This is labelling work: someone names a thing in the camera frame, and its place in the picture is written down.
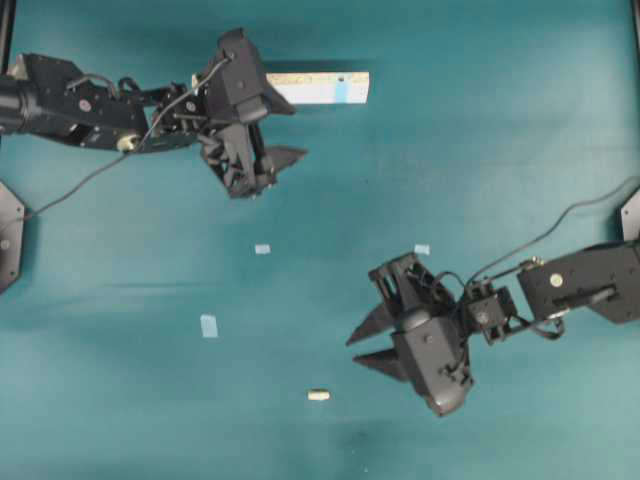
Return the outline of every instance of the teal mat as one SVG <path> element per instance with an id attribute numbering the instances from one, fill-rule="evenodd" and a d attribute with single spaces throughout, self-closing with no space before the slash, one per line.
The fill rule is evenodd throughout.
<path id="1" fill-rule="evenodd" d="M 268 119 L 268 143 L 311 153 L 256 201 L 230 201 L 193 148 L 132 158 L 28 225 L 0 298 L 0 478 L 637 478 L 640 323 L 580 311 L 558 343 L 476 338 L 477 384 L 445 419 L 351 363 L 388 339 L 344 347 L 378 300 L 369 268 L 420 243 L 467 276 L 638 172 L 629 2 L 21 0 L 13 50 L 151 88 L 188 82 L 237 26 L 274 69 L 371 71 L 369 104 Z M 38 207 L 112 158 L 16 136 L 0 179 Z M 527 255 L 616 238 L 617 207 Z"/>

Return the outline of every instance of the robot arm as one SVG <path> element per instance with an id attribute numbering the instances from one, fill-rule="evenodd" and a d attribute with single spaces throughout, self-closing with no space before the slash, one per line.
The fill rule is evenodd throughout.
<path id="1" fill-rule="evenodd" d="M 256 47 L 240 29 L 218 41 L 207 68 L 226 64 L 193 95 L 172 108 L 136 153 L 153 153 L 202 144 L 202 157 L 232 198 L 259 195 L 276 175 L 306 152 L 265 148 L 259 122 L 295 109 L 267 81 Z M 103 150 L 133 150 L 149 130 L 144 108 L 154 118 L 187 91 L 171 84 L 140 90 L 130 78 L 116 87 L 100 75 L 85 74 L 72 62 L 42 55 L 18 57 L 0 76 L 0 133 L 32 134 L 65 145 Z"/>
<path id="2" fill-rule="evenodd" d="M 507 288 L 493 282 L 517 274 L 534 319 L 525 320 Z M 354 331 L 347 345 L 393 329 L 394 348 L 354 361 L 410 382 L 436 414 L 459 408 L 473 386 L 468 340 L 482 333 L 489 345 L 532 330 L 555 340 L 563 317 L 589 307 L 613 323 L 640 318 L 640 243 L 598 245 L 544 263 L 534 259 L 503 274 L 469 283 L 456 302 L 414 254 L 373 270 L 383 302 Z M 552 324 L 556 331 L 542 329 Z"/>

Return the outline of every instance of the wire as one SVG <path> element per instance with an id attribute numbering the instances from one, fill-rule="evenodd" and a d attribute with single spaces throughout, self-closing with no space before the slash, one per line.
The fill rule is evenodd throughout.
<path id="1" fill-rule="evenodd" d="M 421 279 L 421 283 L 424 284 L 424 276 L 426 275 L 426 271 L 422 274 L 422 279 Z M 438 295 L 438 292 L 436 291 L 436 289 L 442 285 L 442 280 L 445 279 L 445 277 L 453 277 L 455 278 L 458 283 L 460 284 L 460 286 L 462 286 L 462 288 L 465 288 L 465 284 L 464 281 L 462 280 L 462 278 L 460 278 L 460 275 L 458 275 L 455 272 L 440 272 L 438 275 L 436 275 L 433 279 L 433 282 L 431 282 L 431 288 L 430 288 L 430 292 L 429 295 L 433 298 L 435 298 L 436 300 L 441 300 L 440 299 L 440 295 Z"/>
<path id="2" fill-rule="evenodd" d="M 523 250 L 526 250 L 527 248 L 532 247 L 533 245 L 541 242 L 542 240 L 544 240 L 545 238 L 550 236 L 553 232 L 556 231 L 556 229 L 560 226 L 560 224 L 564 221 L 564 219 L 573 210 L 576 210 L 578 208 L 583 208 L 583 207 L 590 207 L 590 206 L 596 205 L 598 203 L 605 202 L 605 201 L 609 200 L 610 198 L 614 197 L 615 195 L 617 195 L 618 193 L 620 193 L 630 183 L 638 183 L 638 182 L 640 182 L 640 176 L 638 176 L 638 175 L 631 176 L 631 177 L 627 178 L 624 182 L 622 182 L 620 185 L 618 185 L 615 189 L 611 190 L 609 193 L 606 193 L 605 195 L 602 195 L 601 197 L 594 198 L 592 200 L 586 200 L 586 201 L 583 201 L 583 202 L 577 202 L 577 203 L 574 203 L 573 205 L 570 205 L 564 212 L 562 212 L 562 215 L 560 215 L 560 217 L 558 217 L 556 222 L 547 231 L 545 231 L 541 235 L 538 235 L 533 240 L 531 240 L 531 241 L 519 246 L 518 248 L 515 248 L 514 250 L 512 250 L 509 253 L 503 255 L 502 257 L 498 258 L 497 260 L 489 263 L 488 265 L 482 267 L 480 270 L 478 270 L 476 273 L 474 273 L 473 276 L 467 282 L 467 289 L 468 289 L 469 285 L 471 285 L 475 281 L 476 278 L 478 278 L 480 275 L 485 273 L 487 270 L 492 269 L 496 265 L 508 260 L 509 258 L 513 257 L 514 255 L 517 255 L 518 253 L 522 252 Z"/>
<path id="3" fill-rule="evenodd" d="M 127 90 L 125 87 L 129 87 L 129 91 L 131 92 L 139 92 L 140 87 L 137 82 L 131 77 L 122 77 L 118 81 L 118 88 L 120 89 L 120 93 L 126 93 Z"/>
<path id="4" fill-rule="evenodd" d="M 138 142 L 136 144 L 136 146 L 133 148 L 133 150 L 129 151 L 129 152 L 125 152 L 123 153 L 120 157 L 116 158 L 115 160 L 107 163 L 106 165 L 103 165 L 100 168 L 97 168 L 96 170 L 94 170 L 93 172 L 89 173 L 86 177 L 84 177 L 82 180 L 80 180 L 76 185 L 74 185 L 69 191 L 67 191 L 64 195 L 61 195 L 60 197 L 56 198 L 55 200 L 52 200 L 51 202 L 47 203 L 46 205 L 40 207 L 37 210 L 34 210 L 30 213 L 27 213 L 26 215 L 20 216 L 20 217 L 15 217 L 12 220 L 8 221 L 7 223 L 5 223 L 4 225 L 2 225 L 0 227 L 0 233 L 4 232 L 10 225 L 13 225 L 14 223 L 18 223 L 18 222 L 26 222 L 28 220 L 31 220 L 34 217 L 37 217 L 38 215 L 41 215 L 42 213 L 46 212 L 47 210 L 49 210 L 50 208 L 55 207 L 56 205 L 61 204 L 62 202 L 64 202 L 65 200 L 67 200 L 69 197 L 71 197 L 72 195 L 74 195 L 78 190 L 80 190 L 82 187 L 84 187 L 87 183 L 89 183 L 91 180 L 93 180 L 95 177 L 97 177 L 98 175 L 106 172 L 107 170 L 110 170 L 111 168 L 115 167 L 116 165 L 118 165 L 119 163 L 121 163 L 123 160 L 125 160 L 126 158 L 130 157 L 131 155 L 134 155 L 136 153 L 139 153 L 140 150 L 142 150 L 142 148 L 144 147 L 145 143 L 149 140 L 149 138 L 151 137 L 151 134 L 153 133 L 153 131 L 155 130 L 155 128 L 160 124 L 160 121 L 162 120 L 162 118 L 170 111 L 172 110 L 176 105 L 178 105 L 180 102 L 182 102 L 185 98 L 187 98 L 189 95 L 191 95 L 193 92 L 195 92 L 197 89 L 199 89 L 200 87 L 202 87 L 205 83 L 207 83 L 209 80 L 211 80 L 213 78 L 213 76 L 218 72 L 218 70 L 220 70 L 220 68 L 227 62 L 229 62 L 230 60 L 228 58 L 223 58 L 222 60 L 220 60 L 219 62 L 217 62 L 213 68 L 211 69 L 211 71 L 202 79 L 200 80 L 195 86 L 193 86 L 192 88 L 190 88 L 189 90 L 187 90 L 185 93 L 183 93 L 182 95 L 180 95 L 179 97 L 177 97 L 174 101 L 172 101 L 169 105 L 167 105 L 164 110 L 162 110 L 158 116 L 155 118 L 155 120 L 153 121 L 153 123 L 151 124 L 151 127 L 149 128 L 149 130 L 147 130 L 147 133 L 144 134 L 144 136 L 142 137 L 142 139 L 140 140 L 140 142 Z"/>
<path id="5" fill-rule="evenodd" d="M 483 273 L 485 273 L 486 271 L 492 269 L 493 267 L 495 267 L 496 265 L 499 265 L 500 263 L 508 260 L 509 258 L 517 255 L 518 253 L 522 252 L 523 250 L 526 250 L 529 247 L 532 247 L 533 245 L 541 242 L 542 240 L 546 239 L 547 237 L 549 237 L 553 232 L 555 232 L 558 227 L 562 224 L 562 222 L 565 220 L 565 218 L 567 218 L 567 216 L 574 210 L 579 209 L 579 208 L 584 208 L 584 207 L 589 207 L 589 206 L 593 206 L 596 205 L 598 203 L 602 203 L 605 202 L 607 200 L 609 200 L 610 198 L 616 196 L 618 193 L 620 193 L 622 190 L 624 190 L 627 185 L 629 185 L 630 183 L 639 183 L 640 182 L 640 176 L 639 175 L 633 175 L 631 177 L 626 178 L 620 185 L 618 185 L 616 188 L 614 188 L 613 190 L 611 190 L 610 192 L 591 199 L 591 200 L 585 200 L 583 202 L 577 202 L 574 203 L 572 205 L 570 205 L 569 207 L 567 207 L 564 212 L 562 212 L 562 214 L 558 217 L 558 219 L 555 221 L 555 223 L 551 226 L 551 228 L 549 228 L 548 230 L 546 230 L 545 232 L 543 232 L 542 234 L 538 235 L 537 237 L 535 237 L 533 240 L 530 240 L 529 242 L 515 248 L 514 250 L 510 251 L 509 253 L 501 256 L 500 258 L 498 258 L 497 260 L 494 260 L 493 262 L 487 264 L 486 266 L 482 267 L 480 270 L 478 270 L 476 273 L 474 273 L 471 278 L 469 278 L 469 280 L 464 284 L 464 293 L 460 296 L 460 298 L 458 299 L 458 301 L 456 302 L 456 307 L 453 311 L 453 316 L 455 316 L 458 311 L 460 311 L 460 309 L 463 307 L 463 303 L 465 301 L 468 301 L 470 299 L 473 298 L 473 292 L 471 291 L 470 287 L 471 285 L 474 283 L 474 281 L 476 280 L 476 278 L 478 278 L 480 275 L 482 275 Z M 517 268 L 513 268 L 513 269 L 509 269 L 506 272 L 502 272 L 500 274 L 495 275 L 494 277 L 490 278 L 489 280 L 493 280 L 495 278 L 501 277 L 503 275 L 507 275 L 509 273 L 515 272 L 517 270 L 519 270 L 520 267 Z M 442 272 L 439 275 L 437 275 L 435 278 L 442 280 L 442 278 L 444 278 L 447 275 L 453 275 L 457 278 L 458 275 L 453 274 L 452 272 Z M 434 286 L 432 285 L 432 290 L 431 290 L 431 294 L 433 295 L 433 293 L 435 292 L 434 290 Z M 556 340 L 557 338 L 560 338 L 560 336 L 562 336 L 564 334 L 564 323 L 560 323 L 559 325 L 556 324 L 556 328 L 557 328 L 557 332 L 546 332 L 544 330 L 539 329 L 535 323 L 531 323 L 528 320 L 525 320 L 521 317 L 516 317 L 523 325 L 527 325 L 529 324 L 526 328 L 531 328 L 535 333 L 537 333 L 538 335 L 547 338 L 549 340 Z"/>
<path id="6" fill-rule="evenodd" d="M 535 320 L 535 321 L 525 320 L 519 315 L 516 315 L 514 318 L 520 322 L 520 324 L 524 327 L 525 330 L 531 330 L 533 333 L 541 336 L 545 340 L 551 340 L 551 341 L 558 340 L 565 333 L 564 322 L 562 321 L 561 318 L 558 318 L 553 322 L 554 326 L 556 327 L 555 332 L 549 332 L 547 330 L 543 330 L 542 328 L 540 328 L 539 325 L 544 323 L 543 320 Z"/>
<path id="7" fill-rule="evenodd" d="M 118 98 L 118 90 L 116 89 L 116 85 L 107 77 L 98 75 L 96 73 L 85 73 L 81 77 L 75 80 L 71 80 L 69 83 L 67 83 L 67 90 L 73 90 L 74 88 L 78 87 L 79 85 L 82 85 L 85 82 L 88 82 L 89 80 L 100 80 L 101 82 L 106 83 L 107 88 L 111 93 L 111 96 L 113 98 Z"/>

